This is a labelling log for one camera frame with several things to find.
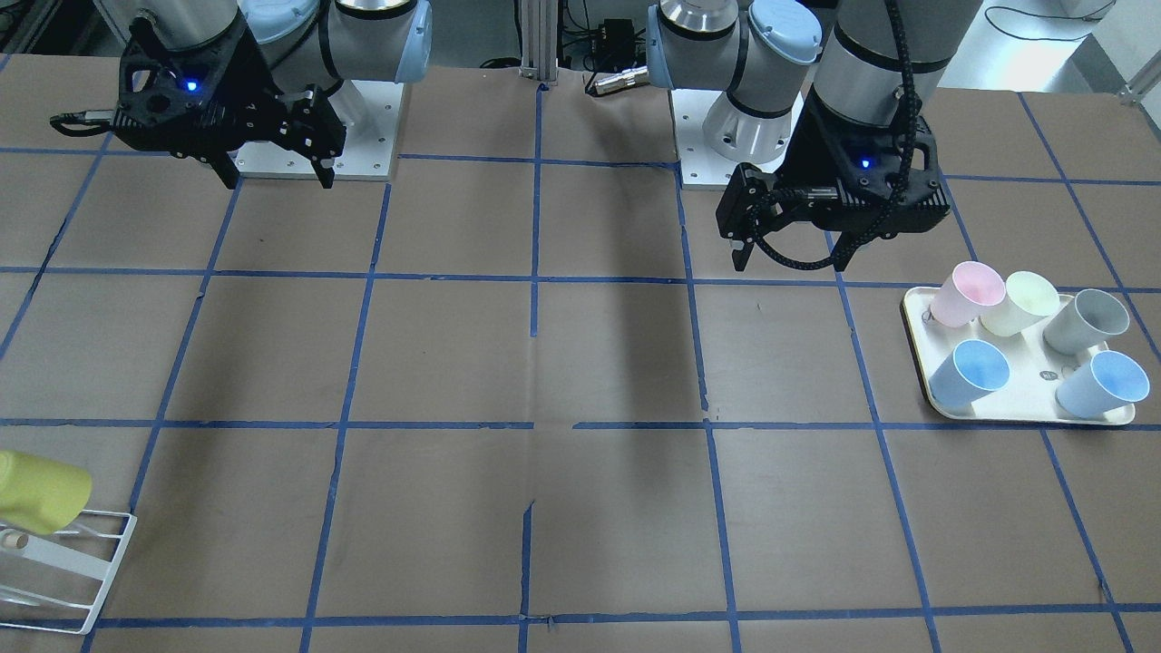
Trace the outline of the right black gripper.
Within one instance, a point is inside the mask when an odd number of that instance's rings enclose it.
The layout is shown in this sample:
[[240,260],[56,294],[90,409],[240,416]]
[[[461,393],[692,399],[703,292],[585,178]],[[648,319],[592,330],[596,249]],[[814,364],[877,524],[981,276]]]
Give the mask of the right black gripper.
[[117,105],[51,116],[56,132],[111,132],[137,151],[202,162],[229,191],[239,149],[266,141],[307,158],[323,189],[336,186],[347,130],[330,89],[279,87],[244,14],[134,14],[128,33]]

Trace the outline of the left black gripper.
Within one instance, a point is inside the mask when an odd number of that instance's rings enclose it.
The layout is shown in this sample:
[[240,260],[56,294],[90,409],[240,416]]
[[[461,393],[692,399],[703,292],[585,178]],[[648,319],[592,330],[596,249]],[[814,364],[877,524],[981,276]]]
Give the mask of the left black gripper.
[[[900,180],[904,137],[911,132],[904,112],[904,101],[890,100],[886,125],[863,125],[830,112],[809,92],[783,165],[766,174],[742,162],[717,203],[717,232],[731,239],[733,268],[747,271],[753,249],[747,236],[808,220],[842,232],[832,247],[832,266],[845,272],[863,246],[863,232],[879,218]],[[759,199],[779,189],[796,191],[796,198],[780,199],[781,211],[760,210],[758,218],[744,218]]]

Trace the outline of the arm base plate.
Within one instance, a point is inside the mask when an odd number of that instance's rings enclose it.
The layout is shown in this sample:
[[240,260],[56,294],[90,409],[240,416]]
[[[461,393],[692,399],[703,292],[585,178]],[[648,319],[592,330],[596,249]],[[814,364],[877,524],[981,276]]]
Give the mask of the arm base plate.
[[670,95],[682,182],[692,191],[722,191],[740,162],[773,173],[785,160],[792,132],[805,108],[772,120],[738,112],[724,92],[675,89]]
[[[347,128],[344,152],[333,166],[337,180],[389,181],[408,89],[402,82],[346,80],[330,99]],[[262,141],[244,145],[235,164],[244,178],[317,178],[307,158]]]

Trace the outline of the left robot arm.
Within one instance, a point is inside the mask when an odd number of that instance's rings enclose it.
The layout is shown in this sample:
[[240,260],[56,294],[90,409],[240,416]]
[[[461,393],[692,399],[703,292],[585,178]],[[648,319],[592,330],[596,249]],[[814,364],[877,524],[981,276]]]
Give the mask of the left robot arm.
[[871,241],[925,234],[951,206],[923,106],[979,1],[662,1],[649,79],[717,92],[702,135],[735,163],[715,218],[734,270],[755,249],[796,271],[848,268]]

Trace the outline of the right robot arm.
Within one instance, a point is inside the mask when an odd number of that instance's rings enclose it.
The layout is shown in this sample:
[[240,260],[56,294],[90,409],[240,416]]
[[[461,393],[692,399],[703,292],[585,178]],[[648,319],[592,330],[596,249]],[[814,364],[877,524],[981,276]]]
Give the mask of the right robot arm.
[[385,180],[428,67],[427,1],[101,1],[125,41],[111,109],[50,119],[244,177]]

